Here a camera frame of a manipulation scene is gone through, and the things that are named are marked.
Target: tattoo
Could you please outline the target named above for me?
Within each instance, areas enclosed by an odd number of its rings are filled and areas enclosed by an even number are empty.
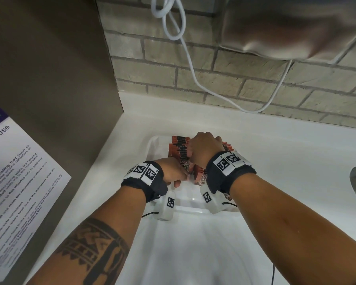
[[[124,265],[129,247],[111,227],[95,218],[85,220],[56,250],[70,255],[88,271],[83,285],[113,285]]]

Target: microwave use instruction sign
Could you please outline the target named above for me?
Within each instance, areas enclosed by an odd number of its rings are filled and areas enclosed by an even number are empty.
[[[0,282],[70,176],[0,109]]]

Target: wristband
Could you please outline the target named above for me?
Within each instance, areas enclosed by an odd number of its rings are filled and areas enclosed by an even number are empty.
[[[145,161],[134,166],[125,174],[121,185],[141,189],[147,202],[167,193],[162,168],[154,161]]]
[[[229,194],[233,182],[246,173],[256,174],[252,164],[236,151],[222,151],[216,153],[208,162],[207,184],[210,191]]]

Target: forearm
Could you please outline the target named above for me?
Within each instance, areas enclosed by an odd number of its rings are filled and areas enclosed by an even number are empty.
[[[356,284],[356,242],[332,223],[255,174],[230,194],[290,284]]]
[[[112,285],[145,209],[142,190],[121,187],[59,246],[29,285]]]

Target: brick wall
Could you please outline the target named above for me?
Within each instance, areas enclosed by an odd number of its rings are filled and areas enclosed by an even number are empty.
[[[189,13],[184,39],[198,81],[245,109],[261,108],[286,62],[219,49],[211,29],[214,0],[182,2]],[[195,85],[182,46],[166,39],[149,3],[98,0],[119,91],[231,107]],[[295,61],[263,113],[356,128],[356,42],[337,65]]]

